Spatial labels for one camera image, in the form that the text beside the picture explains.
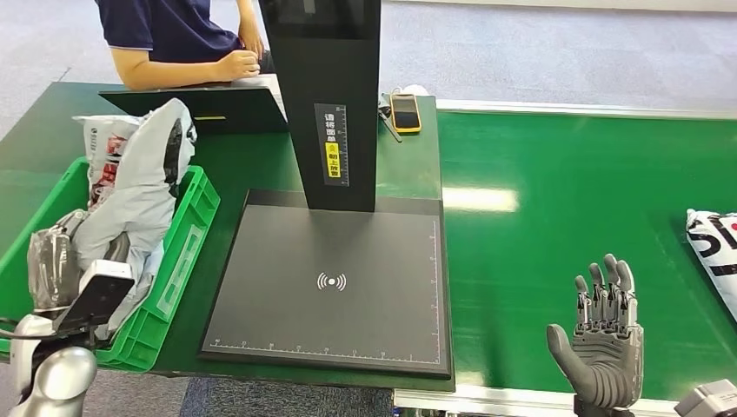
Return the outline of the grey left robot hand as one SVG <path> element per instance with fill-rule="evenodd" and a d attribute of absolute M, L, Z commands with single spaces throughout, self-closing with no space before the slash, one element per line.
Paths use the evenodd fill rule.
<path fill-rule="evenodd" d="M 127 263 L 129 237 L 123 232 L 88 267 L 73 238 L 89 213 L 76 209 L 53 226 L 31 235 L 27 253 L 29 291 L 36 314 L 70 312 L 102 319 L 111 315 L 134 287 Z"/>

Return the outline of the person's right hand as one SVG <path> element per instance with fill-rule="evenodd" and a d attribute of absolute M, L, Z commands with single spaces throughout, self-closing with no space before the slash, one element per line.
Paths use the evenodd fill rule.
<path fill-rule="evenodd" d="M 260 61 L 255 52 L 234 50 L 215 63 L 212 78 L 215 82 L 225 83 L 257 76 L 260 72 Z"/>

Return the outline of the person's left hand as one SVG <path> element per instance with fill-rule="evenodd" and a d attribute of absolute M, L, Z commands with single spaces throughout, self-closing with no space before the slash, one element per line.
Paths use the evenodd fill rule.
<path fill-rule="evenodd" d="M 264 44 L 260 33 L 252 30 L 240 30 L 239 39 L 245 50 L 256 54 L 258 60 L 261 60 L 265 51 Z"/>

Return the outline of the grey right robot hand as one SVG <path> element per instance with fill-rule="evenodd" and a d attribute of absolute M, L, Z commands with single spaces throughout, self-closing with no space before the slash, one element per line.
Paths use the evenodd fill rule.
<path fill-rule="evenodd" d="M 578 275 L 572 334 L 551 323 L 548 352 L 574 390 L 576 416 L 631 416 L 641 397 L 644 331 L 628 263 L 612 254 L 588 266 L 593 287 Z"/>

